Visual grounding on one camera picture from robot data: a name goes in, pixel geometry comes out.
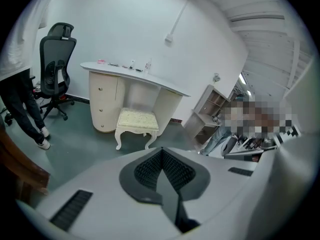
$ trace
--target stool leg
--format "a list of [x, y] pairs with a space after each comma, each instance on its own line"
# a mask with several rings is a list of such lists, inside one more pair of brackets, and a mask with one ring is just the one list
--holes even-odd
[[155, 140], [157, 139], [157, 131], [152, 131], [151, 132], [151, 139], [145, 144], [145, 149], [148, 150], [149, 149], [149, 145], [153, 142], [155, 142]]
[[114, 134], [114, 137], [115, 137], [115, 140], [116, 142], [118, 143], [118, 146], [116, 146], [116, 150], [119, 150], [121, 149], [121, 134], [123, 133], [124, 131], [122, 129], [119, 129], [117, 128], [115, 130], [115, 134]]

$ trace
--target bottle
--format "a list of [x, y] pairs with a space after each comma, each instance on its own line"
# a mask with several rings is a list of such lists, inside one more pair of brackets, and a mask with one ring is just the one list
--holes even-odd
[[146, 76], [149, 73], [149, 69], [151, 68], [151, 62], [152, 62], [152, 58], [150, 58], [147, 64], [145, 64], [144, 71], [143, 71], [144, 76]]

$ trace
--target white shirt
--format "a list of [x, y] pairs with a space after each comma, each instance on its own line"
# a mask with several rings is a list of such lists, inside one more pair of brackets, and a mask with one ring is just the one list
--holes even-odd
[[52, 1], [32, 0], [15, 22], [0, 54], [0, 81], [31, 68], [37, 31], [47, 26]]

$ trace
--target white sneaker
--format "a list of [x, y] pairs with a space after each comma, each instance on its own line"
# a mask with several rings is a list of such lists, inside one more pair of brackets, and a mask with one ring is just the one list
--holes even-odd
[[40, 130], [40, 133], [42, 133], [45, 138], [50, 135], [50, 132], [48, 131], [48, 129], [47, 129], [46, 127], [43, 127], [43, 128]]
[[48, 150], [50, 148], [50, 143], [46, 139], [43, 140], [41, 144], [36, 143], [40, 149]]

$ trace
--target baseboard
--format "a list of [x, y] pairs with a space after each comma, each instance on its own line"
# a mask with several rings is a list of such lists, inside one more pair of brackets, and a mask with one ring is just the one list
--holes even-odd
[[[90, 100], [87, 99], [87, 98], [78, 97], [78, 96], [74, 96], [74, 95], [70, 95], [70, 94], [66, 94], [66, 97], [67, 97], [67, 98], [70, 98], [70, 99], [74, 99], [76, 102], [81, 102], [81, 103], [85, 103], [85, 104], [90, 104]], [[182, 120], [180, 120], [180, 119], [175, 119], [175, 118], [171, 118], [171, 119], [170, 119], [170, 122], [181, 124], [181, 123], [182, 123]]]
[[74, 99], [76, 102], [90, 104], [90, 100], [87, 98], [82, 98], [82, 97], [78, 97], [78, 96], [74, 96], [74, 95], [70, 95], [70, 94], [66, 94], [66, 97], [70, 98], [70, 99]]

